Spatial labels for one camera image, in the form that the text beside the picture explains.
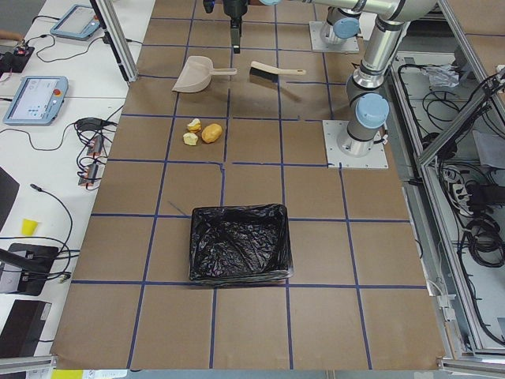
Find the beige hand brush black bristles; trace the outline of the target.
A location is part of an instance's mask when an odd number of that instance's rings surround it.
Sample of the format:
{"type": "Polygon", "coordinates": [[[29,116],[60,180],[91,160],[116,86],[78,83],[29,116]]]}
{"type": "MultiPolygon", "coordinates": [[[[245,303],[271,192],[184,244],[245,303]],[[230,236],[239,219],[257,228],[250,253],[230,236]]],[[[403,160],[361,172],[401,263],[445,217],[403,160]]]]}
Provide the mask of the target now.
{"type": "Polygon", "coordinates": [[[287,76],[304,76],[306,75],[305,69],[280,69],[275,66],[266,65],[261,62],[251,61],[249,73],[256,77],[270,80],[274,83],[279,82],[281,75],[287,76]]]}

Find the beige plastic dustpan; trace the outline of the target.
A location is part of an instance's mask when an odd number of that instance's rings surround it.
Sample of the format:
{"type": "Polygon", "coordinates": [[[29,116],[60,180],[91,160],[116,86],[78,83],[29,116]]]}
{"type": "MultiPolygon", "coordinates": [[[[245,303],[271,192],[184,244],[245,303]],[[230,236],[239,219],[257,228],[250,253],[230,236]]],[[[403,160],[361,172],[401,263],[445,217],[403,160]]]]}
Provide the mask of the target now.
{"type": "Polygon", "coordinates": [[[236,68],[216,69],[213,61],[205,56],[189,56],[174,84],[173,92],[195,93],[203,91],[213,76],[233,76],[236,68]]]}

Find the orange potato-like trash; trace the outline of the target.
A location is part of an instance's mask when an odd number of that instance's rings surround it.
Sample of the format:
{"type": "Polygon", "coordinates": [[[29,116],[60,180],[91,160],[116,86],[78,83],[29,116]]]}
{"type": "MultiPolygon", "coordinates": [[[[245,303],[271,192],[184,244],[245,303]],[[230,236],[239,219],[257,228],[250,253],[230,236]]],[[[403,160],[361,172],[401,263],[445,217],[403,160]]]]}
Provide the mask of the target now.
{"type": "Polygon", "coordinates": [[[223,128],[218,123],[206,126],[201,133],[203,142],[210,144],[216,142],[223,134],[223,128]]]}

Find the bin with black bag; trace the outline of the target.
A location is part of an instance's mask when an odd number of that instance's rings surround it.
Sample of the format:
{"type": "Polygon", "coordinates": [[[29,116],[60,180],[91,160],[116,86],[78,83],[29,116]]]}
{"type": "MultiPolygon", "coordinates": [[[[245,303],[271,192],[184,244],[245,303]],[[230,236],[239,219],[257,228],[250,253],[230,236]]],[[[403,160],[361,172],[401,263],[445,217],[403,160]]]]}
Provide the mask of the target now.
{"type": "Polygon", "coordinates": [[[294,264],[287,208],[281,204],[195,208],[189,279],[208,286],[290,278],[294,264]]]}

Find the far teach pendant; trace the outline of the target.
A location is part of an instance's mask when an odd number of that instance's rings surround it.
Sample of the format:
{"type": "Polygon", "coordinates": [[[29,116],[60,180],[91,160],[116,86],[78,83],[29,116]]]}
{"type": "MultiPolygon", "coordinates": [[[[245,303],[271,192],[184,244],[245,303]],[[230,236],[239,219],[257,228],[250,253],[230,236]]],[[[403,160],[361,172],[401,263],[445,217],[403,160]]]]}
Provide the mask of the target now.
{"type": "Polygon", "coordinates": [[[86,40],[100,27],[95,10],[91,6],[75,4],[50,29],[53,36],[86,40]]]}

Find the teach pendant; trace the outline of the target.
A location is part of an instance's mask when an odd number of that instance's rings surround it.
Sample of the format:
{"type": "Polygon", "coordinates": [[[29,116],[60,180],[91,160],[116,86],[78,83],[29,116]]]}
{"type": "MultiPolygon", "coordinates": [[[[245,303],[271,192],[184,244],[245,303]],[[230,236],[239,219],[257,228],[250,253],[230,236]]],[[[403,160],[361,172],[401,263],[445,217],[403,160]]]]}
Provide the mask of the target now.
{"type": "Polygon", "coordinates": [[[8,126],[50,125],[65,101],[68,87],[64,76],[24,77],[3,122],[8,126]]]}
{"type": "Polygon", "coordinates": [[[100,27],[95,10],[91,6],[75,4],[50,29],[53,36],[86,40],[100,27]]]}

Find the usb hub near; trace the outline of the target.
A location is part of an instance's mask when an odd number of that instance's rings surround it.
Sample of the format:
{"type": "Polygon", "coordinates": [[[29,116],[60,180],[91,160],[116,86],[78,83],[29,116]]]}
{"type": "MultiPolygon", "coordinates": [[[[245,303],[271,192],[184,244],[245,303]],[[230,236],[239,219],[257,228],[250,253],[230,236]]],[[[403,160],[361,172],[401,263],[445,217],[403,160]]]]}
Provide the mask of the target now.
{"type": "Polygon", "coordinates": [[[77,172],[77,176],[79,178],[78,184],[80,186],[93,187],[95,185],[95,182],[98,180],[97,178],[98,169],[99,168],[97,163],[91,163],[85,166],[84,169],[78,171],[77,172]]]}

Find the crumpled grey plastic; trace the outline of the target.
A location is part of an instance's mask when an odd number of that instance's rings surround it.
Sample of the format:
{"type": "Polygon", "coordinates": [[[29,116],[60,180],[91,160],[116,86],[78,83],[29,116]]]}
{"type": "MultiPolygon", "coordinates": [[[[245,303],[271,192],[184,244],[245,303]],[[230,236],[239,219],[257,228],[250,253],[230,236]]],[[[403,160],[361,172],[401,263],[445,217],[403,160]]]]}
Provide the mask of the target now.
{"type": "Polygon", "coordinates": [[[452,65],[426,66],[422,72],[432,87],[453,88],[459,85],[459,74],[452,65]]]}

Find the near teach pendant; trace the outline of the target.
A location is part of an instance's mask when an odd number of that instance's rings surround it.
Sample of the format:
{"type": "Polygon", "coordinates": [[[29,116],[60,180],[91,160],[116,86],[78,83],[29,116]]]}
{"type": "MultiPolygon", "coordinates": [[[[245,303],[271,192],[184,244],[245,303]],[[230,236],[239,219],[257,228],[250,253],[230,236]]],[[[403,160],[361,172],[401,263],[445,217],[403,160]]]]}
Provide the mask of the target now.
{"type": "Polygon", "coordinates": [[[68,87],[64,76],[24,77],[3,122],[8,126],[50,125],[65,101],[68,87]]]}

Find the black monitor stand base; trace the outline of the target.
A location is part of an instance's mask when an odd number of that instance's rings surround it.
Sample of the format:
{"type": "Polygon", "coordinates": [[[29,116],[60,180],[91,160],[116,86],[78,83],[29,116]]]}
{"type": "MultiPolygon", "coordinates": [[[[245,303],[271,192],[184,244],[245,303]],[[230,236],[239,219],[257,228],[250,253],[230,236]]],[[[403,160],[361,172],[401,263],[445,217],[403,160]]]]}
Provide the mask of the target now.
{"type": "Polygon", "coordinates": [[[57,256],[55,246],[14,243],[1,249],[1,293],[39,296],[57,256]]]}

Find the black box on desk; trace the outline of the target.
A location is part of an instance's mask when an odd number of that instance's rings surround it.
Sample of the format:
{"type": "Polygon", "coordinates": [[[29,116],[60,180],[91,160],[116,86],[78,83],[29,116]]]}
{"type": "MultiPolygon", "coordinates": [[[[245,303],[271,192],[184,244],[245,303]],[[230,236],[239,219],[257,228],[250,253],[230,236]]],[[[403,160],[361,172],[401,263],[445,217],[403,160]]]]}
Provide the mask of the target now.
{"type": "Polygon", "coordinates": [[[50,302],[15,300],[1,333],[1,358],[33,356],[50,310],[50,302]]]}

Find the aluminium frame post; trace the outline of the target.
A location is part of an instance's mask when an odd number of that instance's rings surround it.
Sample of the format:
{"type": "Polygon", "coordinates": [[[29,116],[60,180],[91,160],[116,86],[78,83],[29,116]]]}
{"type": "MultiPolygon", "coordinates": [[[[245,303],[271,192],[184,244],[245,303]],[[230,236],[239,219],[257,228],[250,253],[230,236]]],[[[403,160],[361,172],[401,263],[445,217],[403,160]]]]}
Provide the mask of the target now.
{"type": "Polygon", "coordinates": [[[123,79],[127,83],[136,81],[138,77],[137,65],[134,62],[112,1],[90,0],[90,4],[111,46],[123,79]]]}

